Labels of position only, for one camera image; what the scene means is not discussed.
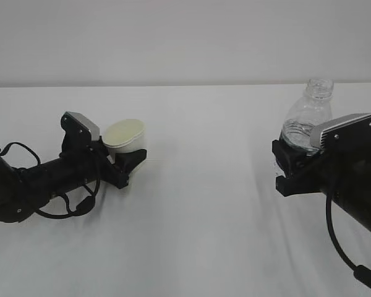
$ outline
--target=white wall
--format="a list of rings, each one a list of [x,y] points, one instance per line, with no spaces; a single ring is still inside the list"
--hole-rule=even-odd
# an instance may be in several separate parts
[[[0,0],[0,86],[371,81],[371,0]]]

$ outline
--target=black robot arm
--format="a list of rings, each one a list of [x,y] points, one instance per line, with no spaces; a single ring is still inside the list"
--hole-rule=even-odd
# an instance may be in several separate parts
[[[315,155],[274,140],[272,151],[284,176],[276,189],[285,197],[294,194],[326,194],[326,220],[330,238],[354,276],[371,288],[371,270],[355,265],[336,239],[331,201],[371,232],[371,114],[351,114],[315,127],[310,143]]]
[[[99,128],[80,113],[66,112],[61,119],[66,134],[59,158],[41,164],[27,146],[14,142],[0,150],[0,221],[21,222],[36,212],[47,218],[69,218],[85,215],[95,206],[101,181],[122,189],[128,185],[129,174],[147,157],[146,150],[118,153],[115,162],[108,159],[108,150],[99,135]],[[11,145],[21,145],[37,159],[31,168],[13,168],[3,159]],[[87,184],[96,181],[94,190]],[[67,192],[84,187],[89,196],[70,209]],[[67,213],[54,215],[40,208],[52,198],[62,197]]]

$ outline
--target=plastic bottle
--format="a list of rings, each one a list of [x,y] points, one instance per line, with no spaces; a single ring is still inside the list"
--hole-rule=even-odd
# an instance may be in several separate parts
[[[302,96],[289,110],[281,136],[295,149],[306,150],[309,155],[318,149],[310,145],[312,129],[332,119],[330,101],[334,83],[330,79],[311,79]]]

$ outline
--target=white tabletop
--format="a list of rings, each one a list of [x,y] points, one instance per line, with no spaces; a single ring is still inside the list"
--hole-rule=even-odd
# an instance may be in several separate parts
[[[371,296],[337,255],[322,194],[275,191],[271,141],[303,85],[0,88],[0,147],[56,158],[59,120],[147,125],[130,189],[104,186],[84,217],[0,223],[2,296]],[[371,84],[336,84],[335,117],[371,111]],[[32,166],[21,148],[12,166]],[[72,205],[85,193],[70,194]],[[56,199],[45,208],[64,212]],[[371,234],[337,206],[340,243],[371,268]]]

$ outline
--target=white cup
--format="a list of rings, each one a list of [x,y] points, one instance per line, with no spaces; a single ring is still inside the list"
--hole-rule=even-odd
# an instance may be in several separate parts
[[[108,127],[102,136],[102,140],[115,162],[116,153],[131,153],[136,150],[146,149],[144,135],[145,125],[141,120],[124,119]],[[135,173],[143,162],[132,172]]]

